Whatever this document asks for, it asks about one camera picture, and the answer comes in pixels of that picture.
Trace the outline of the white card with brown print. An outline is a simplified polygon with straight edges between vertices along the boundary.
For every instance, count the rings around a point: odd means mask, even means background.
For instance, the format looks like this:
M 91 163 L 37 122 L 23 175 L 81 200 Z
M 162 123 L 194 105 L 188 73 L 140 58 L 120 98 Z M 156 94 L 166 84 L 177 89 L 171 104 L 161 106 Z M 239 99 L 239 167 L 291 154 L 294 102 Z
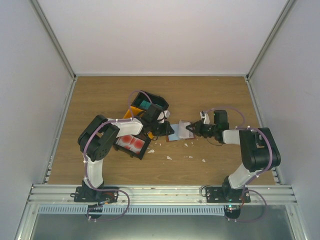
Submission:
M 178 137 L 180 139 L 189 139 L 191 132 L 186 128 L 191 123 L 188 121 L 180 120 L 178 123 Z

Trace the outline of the brown leather card holder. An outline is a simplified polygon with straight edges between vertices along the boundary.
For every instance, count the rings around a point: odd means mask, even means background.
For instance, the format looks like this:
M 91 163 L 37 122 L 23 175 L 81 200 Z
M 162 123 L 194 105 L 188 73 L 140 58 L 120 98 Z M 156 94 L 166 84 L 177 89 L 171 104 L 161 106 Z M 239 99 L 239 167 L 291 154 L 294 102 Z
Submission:
M 180 139 L 180 138 L 178 137 L 178 125 L 179 125 L 179 123 L 177 123 L 177 124 L 171 124 L 171 127 L 172 127 L 173 130 L 174 130 L 174 134 L 171 134 L 171 135 L 168 135 L 168 136 L 167 136 L 167 140 L 168 140 L 169 142 L 179 141 L 179 140 L 189 140 L 189 139 L 194 139 L 194 138 L 195 138 L 195 135 L 190 134 L 190 138 Z

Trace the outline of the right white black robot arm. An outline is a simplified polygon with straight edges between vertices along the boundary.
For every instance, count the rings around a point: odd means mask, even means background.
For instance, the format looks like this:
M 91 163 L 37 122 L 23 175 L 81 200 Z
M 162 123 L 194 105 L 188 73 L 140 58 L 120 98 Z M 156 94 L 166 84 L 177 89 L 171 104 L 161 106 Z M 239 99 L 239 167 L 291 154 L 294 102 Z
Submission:
M 228 203 L 239 201 L 249 183 L 281 163 L 281 154 L 267 127 L 230 129 L 226 120 L 217 120 L 214 124 L 199 120 L 186 129 L 198 137 L 214 138 L 222 145 L 240 146 L 240 166 L 217 190 Z

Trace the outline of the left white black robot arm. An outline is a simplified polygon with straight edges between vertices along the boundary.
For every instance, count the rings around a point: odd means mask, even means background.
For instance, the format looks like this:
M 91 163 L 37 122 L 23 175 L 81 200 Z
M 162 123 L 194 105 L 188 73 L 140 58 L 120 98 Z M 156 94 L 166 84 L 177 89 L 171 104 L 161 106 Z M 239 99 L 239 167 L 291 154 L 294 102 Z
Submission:
M 97 115 L 77 140 L 84 158 L 84 178 L 81 187 L 72 195 L 74 201 L 98 202 L 117 192 L 117 187 L 104 186 L 104 158 L 115 149 L 142 160 L 152 141 L 148 133 L 158 138 L 175 131 L 165 119 L 145 121 L 140 117 L 112 119 Z

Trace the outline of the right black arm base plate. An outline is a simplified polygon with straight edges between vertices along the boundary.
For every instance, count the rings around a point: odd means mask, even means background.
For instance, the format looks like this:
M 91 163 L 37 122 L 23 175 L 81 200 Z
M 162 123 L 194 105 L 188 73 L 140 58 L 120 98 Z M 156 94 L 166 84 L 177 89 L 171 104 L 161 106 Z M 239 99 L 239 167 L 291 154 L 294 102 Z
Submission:
M 205 197 L 207 203 L 250 203 L 250 196 L 242 195 L 242 191 L 242 189 L 225 190 L 222 186 L 205 185 L 200 188 L 199 193 Z

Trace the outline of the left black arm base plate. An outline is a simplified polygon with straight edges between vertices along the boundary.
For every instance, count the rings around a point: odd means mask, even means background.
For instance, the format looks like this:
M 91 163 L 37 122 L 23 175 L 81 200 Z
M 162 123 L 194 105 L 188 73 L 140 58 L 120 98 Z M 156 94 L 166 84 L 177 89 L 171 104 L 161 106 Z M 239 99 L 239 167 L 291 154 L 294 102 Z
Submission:
M 108 191 L 97 191 L 87 185 L 78 186 L 74 193 L 70 194 L 76 203 L 116 203 L 118 200 L 118 187 L 103 186 L 99 189 Z

